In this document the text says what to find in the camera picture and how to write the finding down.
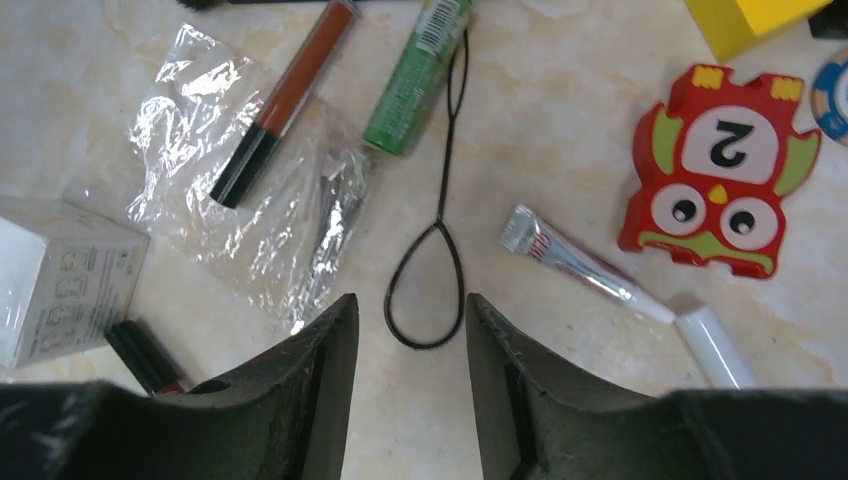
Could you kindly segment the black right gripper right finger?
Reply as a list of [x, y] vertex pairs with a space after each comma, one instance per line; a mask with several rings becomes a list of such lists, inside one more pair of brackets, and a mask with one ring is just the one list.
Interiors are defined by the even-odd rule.
[[843, 390], [676, 390], [593, 375], [466, 299], [467, 353], [487, 479], [843, 479]]

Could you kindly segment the black wire loop tool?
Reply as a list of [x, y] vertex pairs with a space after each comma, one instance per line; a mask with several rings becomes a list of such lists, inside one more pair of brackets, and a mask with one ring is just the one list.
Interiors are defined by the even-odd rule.
[[[470, 52], [469, 52], [469, 30], [465, 29], [462, 35], [462, 43], [461, 43], [461, 51], [463, 52], [463, 62], [462, 62], [462, 76], [461, 83], [458, 89], [458, 94], [454, 95], [453, 92], [453, 74], [456, 69], [457, 59], [459, 56], [459, 50], [457, 50], [450, 61], [450, 64], [447, 69], [447, 87], [446, 87], [446, 108], [447, 108], [447, 133], [446, 133], [446, 143], [444, 150], [444, 159], [443, 159], [443, 167], [442, 167], [442, 176], [440, 182], [440, 191], [439, 191], [439, 199], [438, 205], [436, 209], [436, 215], [434, 221], [425, 228], [418, 237], [411, 243], [409, 248], [406, 250], [404, 255], [401, 257], [400, 262], [395, 269], [388, 286], [385, 291], [384, 300], [383, 300], [383, 315], [384, 321], [387, 329], [391, 333], [391, 335], [402, 345], [407, 348], [416, 351], [428, 351], [434, 350], [442, 347], [451, 341], [458, 333], [462, 321], [465, 315], [465, 296], [466, 296], [466, 285], [465, 285], [465, 274], [464, 267], [460, 257], [460, 253], [456, 242], [451, 234], [447, 224], [445, 223], [445, 211], [446, 204], [448, 200], [448, 190], [450, 183], [450, 173], [451, 166], [453, 160], [453, 149], [456, 135], [456, 127], [458, 117], [463, 106], [464, 97], [466, 94], [467, 84], [468, 84], [468, 69], [470, 64]], [[453, 321], [451, 327], [448, 331], [436, 340], [431, 341], [418, 341], [414, 338], [408, 336], [397, 324], [393, 317], [393, 299], [394, 295], [397, 291], [398, 284], [401, 280], [402, 273], [404, 272], [407, 264], [412, 259], [413, 255], [416, 251], [422, 246], [422, 244], [432, 235], [440, 234], [443, 239], [445, 246], [448, 249], [448, 252], [451, 257], [452, 265], [455, 273], [456, 280], [456, 298], [457, 298], [457, 313], [455, 320]]]

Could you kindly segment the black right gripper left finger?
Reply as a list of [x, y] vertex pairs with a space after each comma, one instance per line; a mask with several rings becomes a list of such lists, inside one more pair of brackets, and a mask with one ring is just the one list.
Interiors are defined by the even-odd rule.
[[186, 393], [105, 382], [1, 388], [5, 479], [337, 479], [359, 341], [354, 294]]

